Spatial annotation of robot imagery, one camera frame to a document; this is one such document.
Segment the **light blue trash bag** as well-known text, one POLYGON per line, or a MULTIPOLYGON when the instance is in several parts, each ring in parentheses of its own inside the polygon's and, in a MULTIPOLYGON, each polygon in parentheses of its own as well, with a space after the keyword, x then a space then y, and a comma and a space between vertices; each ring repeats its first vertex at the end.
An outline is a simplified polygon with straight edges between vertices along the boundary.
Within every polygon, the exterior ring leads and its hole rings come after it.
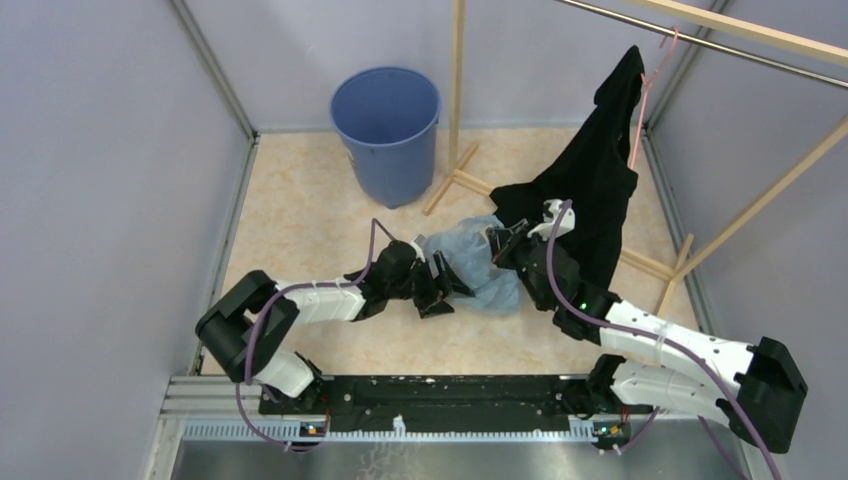
POLYGON ((501 269, 491 262, 491 248, 485 236, 488 228, 501 228, 494 215, 465 218, 453 227, 428 235, 422 248, 427 254, 440 251, 450 268, 473 296, 459 296, 455 303, 486 315, 512 315, 522 304, 520 280, 515 271, 501 269))

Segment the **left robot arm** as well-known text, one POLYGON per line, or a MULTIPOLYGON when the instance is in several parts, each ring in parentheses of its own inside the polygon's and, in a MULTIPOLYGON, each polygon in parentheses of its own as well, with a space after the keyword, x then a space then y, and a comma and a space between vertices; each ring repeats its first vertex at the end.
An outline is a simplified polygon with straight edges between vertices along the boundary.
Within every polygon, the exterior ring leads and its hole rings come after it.
POLYGON ((233 383, 259 383, 303 414, 319 404, 321 373, 284 349, 292 327, 362 321, 392 300, 411 302, 426 319, 453 312, 451 297, 473 295, 442 252, 393 240, 362 270, 334 280, 291 284, 251 271, 198 320, 195 334, 233 383))

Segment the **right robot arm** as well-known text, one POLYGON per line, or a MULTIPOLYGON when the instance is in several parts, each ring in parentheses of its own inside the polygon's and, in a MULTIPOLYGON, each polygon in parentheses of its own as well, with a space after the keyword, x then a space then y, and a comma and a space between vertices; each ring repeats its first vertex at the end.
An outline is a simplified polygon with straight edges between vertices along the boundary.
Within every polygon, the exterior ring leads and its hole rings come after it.
POLYGON ((565 335, 613 349, 586 385, 600 412, 649 405, 698 414, 768 451, 789 451, 808 393, 788 347, 722 339, 644 311, 582 279, 577 262, 549 249, 526 222, 484 231, 495 266, 513 270, 534 306, 565 335))

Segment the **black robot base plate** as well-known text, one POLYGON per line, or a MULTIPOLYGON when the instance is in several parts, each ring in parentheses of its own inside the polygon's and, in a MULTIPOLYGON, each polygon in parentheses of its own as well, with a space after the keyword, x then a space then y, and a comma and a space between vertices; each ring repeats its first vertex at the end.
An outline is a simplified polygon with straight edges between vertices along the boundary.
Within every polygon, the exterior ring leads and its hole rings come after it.
POLYGON ((263 400, 263 416, 316 416, 333 433, 383 432, 401 418, 412 433, 564 432, 623 404, 570 375, 338 375, 296 399, 263 400))

